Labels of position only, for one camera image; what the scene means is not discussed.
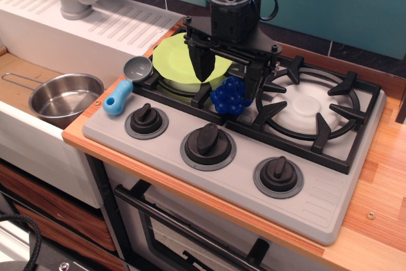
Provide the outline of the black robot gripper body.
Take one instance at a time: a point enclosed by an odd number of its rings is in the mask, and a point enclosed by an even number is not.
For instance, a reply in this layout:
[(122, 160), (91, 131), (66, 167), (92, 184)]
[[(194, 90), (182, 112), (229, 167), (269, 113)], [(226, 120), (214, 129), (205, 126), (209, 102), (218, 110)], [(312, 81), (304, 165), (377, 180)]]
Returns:
[(185, 42), (210, 47), (218, 56), (237, 63), (266, 62), (276, 65), (281, 45), (263, 33), (254, 3), (242, 7), (212, 4), (210, 15), (187, 16)]

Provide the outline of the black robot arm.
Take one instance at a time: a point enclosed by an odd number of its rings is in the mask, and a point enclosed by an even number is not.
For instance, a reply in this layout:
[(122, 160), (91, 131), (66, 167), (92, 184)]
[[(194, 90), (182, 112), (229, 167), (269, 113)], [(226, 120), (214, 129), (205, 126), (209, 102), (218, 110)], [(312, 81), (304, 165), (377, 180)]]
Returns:
[(275, 68), (282, 47), (260, 28), (261, 0), (207, 0), (209, 17), (186, 17), (185, 42), (198, 80), (204, 82), (221, 56), (246, 68), (245, 98), (252, 100)]

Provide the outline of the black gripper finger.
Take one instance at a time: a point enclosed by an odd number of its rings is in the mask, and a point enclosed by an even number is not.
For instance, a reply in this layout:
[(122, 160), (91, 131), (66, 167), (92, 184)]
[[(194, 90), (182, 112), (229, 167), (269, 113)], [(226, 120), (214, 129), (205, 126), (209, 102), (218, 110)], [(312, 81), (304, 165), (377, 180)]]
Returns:
[(214, 70), (215, 54), (210, 47), (199, 46), (196, 43), (188, 44), (189, 57), (200, 82), (206, 81)]
[(268, 73), (268, 64), (266, 62), (251, 62), (246, 67), (246, 76), (244, 79), (245, 100), (253, 100), (258, 91), (261, 80)]

